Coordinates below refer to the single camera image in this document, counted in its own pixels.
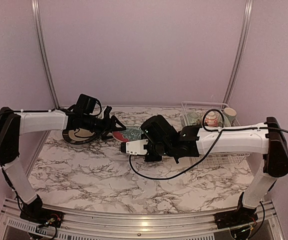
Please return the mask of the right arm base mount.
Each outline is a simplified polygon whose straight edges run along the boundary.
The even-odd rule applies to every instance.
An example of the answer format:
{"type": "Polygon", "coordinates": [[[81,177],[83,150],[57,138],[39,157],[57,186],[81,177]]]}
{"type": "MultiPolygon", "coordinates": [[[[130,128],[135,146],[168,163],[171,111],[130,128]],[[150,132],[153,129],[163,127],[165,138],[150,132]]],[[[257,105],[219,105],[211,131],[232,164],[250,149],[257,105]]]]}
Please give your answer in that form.
{"type": "Polygon", "coordinates": [[[242,203],[243,193],[239,197],[237,208],[234,210],[218,212],[214,215],[218,229],[235,227],[257,221],[256,208],[246,208],[242,203]]]}

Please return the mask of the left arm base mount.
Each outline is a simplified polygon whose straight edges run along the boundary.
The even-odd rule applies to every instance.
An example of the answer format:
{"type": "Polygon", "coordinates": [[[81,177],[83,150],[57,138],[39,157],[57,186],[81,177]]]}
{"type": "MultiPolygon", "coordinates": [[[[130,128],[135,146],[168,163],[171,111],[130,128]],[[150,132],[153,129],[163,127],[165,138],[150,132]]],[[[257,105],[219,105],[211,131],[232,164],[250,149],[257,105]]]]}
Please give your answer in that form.
{"type": "Polygon", "coordinates": [[[39,195],[30,204],[22,202],[20,210],[20,218],[42,226],[52,225],[59,228],[64,216],[62,211],[44,208],[39,195]]]}

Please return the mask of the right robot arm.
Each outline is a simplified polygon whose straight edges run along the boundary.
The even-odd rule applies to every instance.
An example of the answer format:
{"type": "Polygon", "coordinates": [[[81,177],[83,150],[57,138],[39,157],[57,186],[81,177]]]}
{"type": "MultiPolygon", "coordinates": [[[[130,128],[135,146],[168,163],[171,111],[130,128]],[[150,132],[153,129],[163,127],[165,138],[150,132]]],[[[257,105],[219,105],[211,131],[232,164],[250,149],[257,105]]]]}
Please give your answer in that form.
{"type": "Polygon", "coordinates": [[[275,118],[268,117],[264,123],[242,127],[189,125],[176,131],[162,115],[155,115],[140,128],[151,144],[148,147],[150,153],[173,157],[176,161],[183,157],[205,157],[217,153],[262,154],[260,167],[243,192],[241,206],[231,214],[236,224],[242,224],[274,182],[288,174],[287,142],[278,126],[275,118]]]}

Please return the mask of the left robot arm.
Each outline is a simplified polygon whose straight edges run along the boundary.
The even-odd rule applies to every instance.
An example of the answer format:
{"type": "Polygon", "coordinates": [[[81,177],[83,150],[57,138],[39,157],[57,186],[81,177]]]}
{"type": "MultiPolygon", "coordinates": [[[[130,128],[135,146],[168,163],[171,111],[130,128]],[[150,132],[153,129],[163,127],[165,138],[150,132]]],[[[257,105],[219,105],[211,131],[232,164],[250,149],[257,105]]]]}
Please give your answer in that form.
{"type": "Polygon", "coordinates": [[[123,131],[126,127],[111,115],[112,108],[107,106],[98,115],[89,114],[75,107],[53,110],[13,110],[0,109],[0,169],[10,187],[19,199],[29,205],[27,214],[35,222],[47,218],[47,212],[37,203],[37,193],[28,180],[20,161],[20,144],[23,135],[47,131],[87,130],[91,133],[123,131]]]}

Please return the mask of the black rimmed cream plate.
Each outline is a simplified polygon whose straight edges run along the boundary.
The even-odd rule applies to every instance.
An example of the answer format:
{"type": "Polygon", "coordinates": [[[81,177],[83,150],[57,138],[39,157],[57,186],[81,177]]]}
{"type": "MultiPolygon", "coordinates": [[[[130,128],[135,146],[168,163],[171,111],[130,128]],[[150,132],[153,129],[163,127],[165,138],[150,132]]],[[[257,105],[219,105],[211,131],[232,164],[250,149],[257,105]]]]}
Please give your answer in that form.
{"type": "Polygon", "coordinates": [[[94,140],[96,138],[96,134],[94,132],[79,128],[76,130],[63,130],[62,137],[69,144],[82,145],[94,140]]]}

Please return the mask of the red green leaf plate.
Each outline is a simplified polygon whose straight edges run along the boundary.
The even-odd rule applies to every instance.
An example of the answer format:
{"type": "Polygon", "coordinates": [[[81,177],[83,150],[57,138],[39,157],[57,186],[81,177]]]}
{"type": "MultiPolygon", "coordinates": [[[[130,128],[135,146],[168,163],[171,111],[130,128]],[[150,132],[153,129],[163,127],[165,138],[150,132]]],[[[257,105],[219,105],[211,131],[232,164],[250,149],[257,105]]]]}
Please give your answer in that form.
{"type": "Polygon", "coordinates": [[[127,126],[126,130],[112,132],[113,138],[122,143],[140,140],[142,134],[138,126],[127,126]]]}

